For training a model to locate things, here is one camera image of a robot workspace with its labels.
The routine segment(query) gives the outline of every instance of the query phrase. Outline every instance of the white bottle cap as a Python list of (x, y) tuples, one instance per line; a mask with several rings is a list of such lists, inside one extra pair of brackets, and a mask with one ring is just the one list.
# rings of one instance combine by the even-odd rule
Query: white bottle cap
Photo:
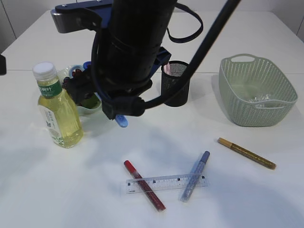
[(50, 62), (38, 63), (33, 67), (33, 74), (36, 80), (48, 81), (57, 75), (54, 64)]

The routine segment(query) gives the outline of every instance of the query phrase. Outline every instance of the plastic bottle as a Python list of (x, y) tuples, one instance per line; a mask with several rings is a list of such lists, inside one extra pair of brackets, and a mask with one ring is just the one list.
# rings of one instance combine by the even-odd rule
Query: plastic bottle
[(65, 89), (61, 88), (57, 71), (50, 62), (42, 62), (33, 67), (41, 96), (39, 110), (46, 127), (57, 145), (70, 148), (83, 136), (76, 105)]

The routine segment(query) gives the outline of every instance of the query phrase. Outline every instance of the bottle label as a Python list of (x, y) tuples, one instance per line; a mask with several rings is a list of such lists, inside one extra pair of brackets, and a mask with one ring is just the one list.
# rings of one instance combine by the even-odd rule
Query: bottle label
[(62, 91), (59, 81), (57, 81), (56, 83), (49, 85), (49, 86), (38, 85), (38, 87), (40, 89), (41, 94), (46, 98), (56, 96), (56, 95), (60, 94)]
[(62, 134), (55, 118), (55, 114), (44, 106), (38, 105), (38, 107), (46, 122), (48, 132), (51, 135), (54, 143), (64, 146), (65, 143), (63, 142)]

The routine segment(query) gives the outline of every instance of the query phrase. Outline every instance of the gold marker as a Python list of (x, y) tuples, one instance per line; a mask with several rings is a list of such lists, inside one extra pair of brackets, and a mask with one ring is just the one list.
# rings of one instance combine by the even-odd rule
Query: gold marker
[(268, 161), (265, 158), (262, 158), (261, 156), (258, 156), (255, 153), (250, 152), (249, 150), (244, 149), (243, 147), (240, 147), (234, 143), (231, 143), (227, 141), (226, 139), (219, 138), (218, 143), (232, 149), (233, 151), (259, 163), (260, 165), (265, 166), (266, 168), (274, 170), (276, 168), (276, 164), (272, 163), (271, 161)]

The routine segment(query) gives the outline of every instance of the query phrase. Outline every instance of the green plastic basket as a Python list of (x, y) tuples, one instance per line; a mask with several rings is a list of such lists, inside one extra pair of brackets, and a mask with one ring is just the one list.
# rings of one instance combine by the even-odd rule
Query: green plastic basket
[[(235, 61), (244, 57), (250, 57), (251, 61)], [(266, 58), (249, 54), (225, 58), (220, 63), (218, 79), (225, 109), (240, 126), (275, 125), (298, 99), (283, 72)]]

